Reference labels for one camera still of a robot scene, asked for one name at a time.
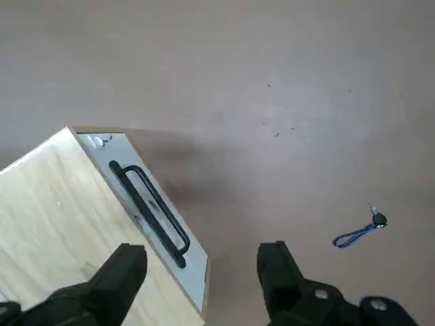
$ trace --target black metal handle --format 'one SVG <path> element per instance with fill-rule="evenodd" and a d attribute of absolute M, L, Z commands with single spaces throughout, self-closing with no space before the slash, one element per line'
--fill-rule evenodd
<path fill-rule="evenodd" d="M 125 190 L 128 192 L 131 199 L 136 204 L 137 208 L 139 209 L 145 220 L 148 222 L 150 227 L 157 234 L 163 246 L 169 252 L 171 257 L 175 260 L 178 267 L 185 268 L 186 260 L 184 259 L 183 254 L 185 254 L 189 250 L 189 236 L 186 234 L 186 231 L 184 231 L 175 216 L 172 214 L 171 210 L 169 210 L 168 206 L 165 204 L 164 200 L 157 192 L 156 188 L 154 187 L 148 176 L 137 165 L 130 165 L 122 168 L 117 161 L 110 161 L 109 166 L 119 178 Z M 139 192 L 136 190 L 135 186 L 131 183 L 130 179 L 127 176 L 127 172 L 129 171 L 134 171 L 137 173 L 137 175 L 139 175 L 139 178 L 141 178 L 142 182 L 145 184 L 148 191 L 153 196 L 159 208 L 166 215 L 167 219 L 169 220 L 175 231 L 177 231 L 178 235 L 184 242 L 184 246 L 181 249 L 178 249 L 177 246 L 175 246 L 171 238 L 169 238 L 168 234 L 164 231 L 161 224 L 157 221 L 151 210 L 148 208 L 147 204 L 145 203 Z"/>

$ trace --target wooden drawer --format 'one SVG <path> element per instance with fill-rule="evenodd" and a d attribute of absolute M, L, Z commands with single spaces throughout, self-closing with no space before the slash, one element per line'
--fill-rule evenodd
<path fill-rule="evenodd" d="M 105 134 L 79 134 L 79 138 L 86 146 L 89 154 L 94 159 L 95 163 L 104 173 L 111 186 L 116 190 L 119 197 L 124 201 L 124 205 L 128 209 L 130 218 L 137 222 L 144 233 L 144 235 L 152 242 L 159 256 L 172 271 L 173 275 L 179 281 L 184 291 L 190 296 L 196 307 L 201 311 L 203 309 L 203 298 L 205 291 L 205 273 L 207 268 L 207 254 L 204 252 L 202 246 L 190 231 L 186 222 L 183 220 L 177 209 L 173 206 L 167 195 L 160 188 L 157 180 L 152 176 L 146 168 L 142 159 L 139 157 L 134 147 L 131 145 L 127 136 L 122 133 L 105 133 Z M 174 218 L 179 222 L 182 229 L 186 232 L 190 239 L 189 249 L 183 257 L 186 261 L 186 267 L 180 268 L 173 257 L 171 257 L 167 248 L 162 244 L 161 239 L 157 233 L 150 227 L 149 223 L 139 211 L 138 206 L 135 204 L 131 195 L 121 184 L 119 178 L 114 171 L 109 167 L 111 161 L 116 161 L 122 168 L 127 166 L 138 166 L 146 174 L 152 185 L 164 200 L 169 210 L 172 212 Z M 184 243 L 180 235 L 175 231 L 171 225 L 168 217 L 164 214 L 163 210 L 158 206 L 156 199 L 150 193 L 144 182 L 139 175 L 133 171 L 127 173 L 128 178 L 134 185 L 135 189 L 139 192 L 147 208 L 155 216 L 157 222 L 162 226 L 163 230 L 169 235 L 175 246 L 179 249 Z"/>
<path fill-rule="evenodd" d="M 123 325 L 204 325 L 209 266 L 203 248 L 125 134 L 113 134 L 102 148 L 88 136 L 64 128 L 0 172 L 0 293 L 26 310 L 58 288 L 86 282 L 128 242 L 145 247 L 148 267 Z M 140 167 L 186 231 L 185 268 L 142 220 L 108 167 L 111 160 Z M 172 224 L 150 203 L 155 199 L 147 187 L 134 174 L 128 177 L 161 228 L 182 246 Z"/>

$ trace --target floor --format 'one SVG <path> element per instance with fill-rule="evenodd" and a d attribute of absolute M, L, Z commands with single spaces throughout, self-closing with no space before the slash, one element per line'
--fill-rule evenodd
<path fill-rule="evenodd" d="M 213 258 L 209 325 L 265 325 L 256 250 L 433 323 L 435 3 L 2 0 L 0 166 L 64 125 L 134 131 Z M 347 250 L 332 239 L 389 225 Z"/>

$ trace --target blue cord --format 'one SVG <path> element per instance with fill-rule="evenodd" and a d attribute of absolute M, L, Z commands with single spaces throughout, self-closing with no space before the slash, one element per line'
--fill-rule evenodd
<path fill-rule="evenodd" d="M 352 245 L 356 240 L 361 238 L 363 235 L 372 232 L 373 230 L 377 229 L 377 226 L 375 224 L 369 224 L 364 229 L 354 231 L 352 233 L 343 234 L 342 236 L 337 236 L 334 241 L 332 241 L 332 244 L 338 248 L 346 248 L 350 245 Z M 338 242 L 340 240 L 343 240 L 345 238 L 348 238 L 345 242 L 339 244 Z"/>

